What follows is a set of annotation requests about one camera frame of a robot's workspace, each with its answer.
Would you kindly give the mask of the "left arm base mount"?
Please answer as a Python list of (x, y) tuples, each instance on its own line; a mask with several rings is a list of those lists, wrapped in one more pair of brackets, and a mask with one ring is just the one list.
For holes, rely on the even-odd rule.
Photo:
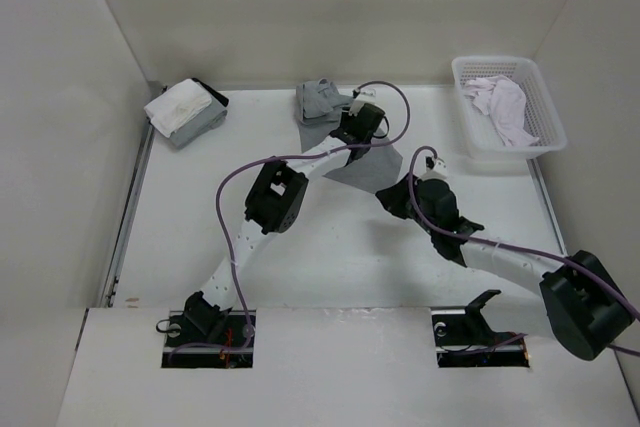
[(203, 334), (182, 312), (156, 323), (156, 332), (163, 336), (161, 367), (164, 369), (250, 369), (254, 364), (254, 340), (246, 345), (249, 333), (246, 317), (241, 311), (222, 316), (221, 327), (213, 334)]

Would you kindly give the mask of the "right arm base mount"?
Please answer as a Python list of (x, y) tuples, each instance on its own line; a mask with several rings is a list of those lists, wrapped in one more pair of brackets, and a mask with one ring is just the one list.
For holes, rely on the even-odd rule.
[(431, 310), (439, 368), (529, 368), (524, 335), (493, 330), (482, 310), (501, 291), (491, 289), (464, 306)]

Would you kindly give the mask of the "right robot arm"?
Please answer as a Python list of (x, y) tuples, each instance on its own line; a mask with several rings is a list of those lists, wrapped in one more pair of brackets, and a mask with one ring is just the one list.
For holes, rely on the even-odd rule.
[(521, 316), (533, 322), (528, 332), (556, 339), (582, 360), (595, 359), (637, 318), (596, 256), (558, 257), (491, 240), (482, 225), (459, 214), (443, 180), (404, 178), (375, 196), (392, 216), (416, 222), (446, 260), (538, 295), (542, 312)]

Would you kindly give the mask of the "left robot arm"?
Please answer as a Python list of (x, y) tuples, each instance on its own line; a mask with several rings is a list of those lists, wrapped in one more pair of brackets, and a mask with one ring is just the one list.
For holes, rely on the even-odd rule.
[(186, 300), (182, 315), (174, 321), (183, 341), (210, 346), (221, 340), (226, 318), (241, 299), (237, 288), (241, 271), (293, 225), (311, 182), (369, 151), (384, 119), (384, 111), (370, 103), (350, 108), (341, 114), (339, 126), (315, 147), (300, 155), (271, 157), (262, 165), (245, 199), (239, 232), (235, 236), (223, 232), (228, 257)]

